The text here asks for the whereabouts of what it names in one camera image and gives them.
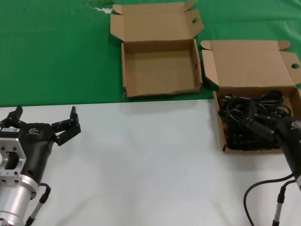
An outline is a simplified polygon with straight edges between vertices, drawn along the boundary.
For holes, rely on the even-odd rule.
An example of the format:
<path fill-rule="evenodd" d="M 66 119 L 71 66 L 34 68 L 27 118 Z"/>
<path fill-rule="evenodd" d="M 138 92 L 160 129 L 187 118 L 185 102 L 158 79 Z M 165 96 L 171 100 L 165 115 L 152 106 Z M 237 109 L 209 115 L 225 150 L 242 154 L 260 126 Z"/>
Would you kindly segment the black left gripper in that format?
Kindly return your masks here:
<path fill-rule="evenodd" d="M 35 182 L 42 180 L 53 143 L 62 146 L 81 132 L 76 107 L 73 106 L 70 118 L 53 123 L 26 123 L 20 120 L 23 108 L 17 108 L 0 122 L 0 127 L 21 130 L 20 144 L 26 156 L 21 174 Z"/>

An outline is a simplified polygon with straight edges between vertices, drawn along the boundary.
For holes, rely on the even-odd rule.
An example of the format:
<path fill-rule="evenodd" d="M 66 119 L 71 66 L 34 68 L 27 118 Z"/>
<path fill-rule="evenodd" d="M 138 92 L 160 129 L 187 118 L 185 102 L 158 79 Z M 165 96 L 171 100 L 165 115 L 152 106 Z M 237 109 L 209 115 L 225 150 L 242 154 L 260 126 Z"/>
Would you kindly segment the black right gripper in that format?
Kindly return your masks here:
<path fill-rule="evenodd" d="M 271 112 L 271 108 L 260 103 L 249 103 L 245 128 L 269 142 L 274 142 L 277 136 L 290 170 L 295 177 L 300 177 L 301 118 L 284 117 L 278 120 Z"/>

